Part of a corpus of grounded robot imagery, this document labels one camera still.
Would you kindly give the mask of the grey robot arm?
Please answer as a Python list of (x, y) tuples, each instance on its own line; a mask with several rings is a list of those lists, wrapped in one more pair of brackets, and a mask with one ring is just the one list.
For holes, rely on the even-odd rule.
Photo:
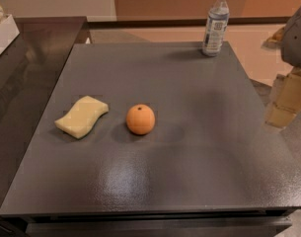
[(301, 6), (284, 28), (281, 57), (284, 62), (301, 68)]

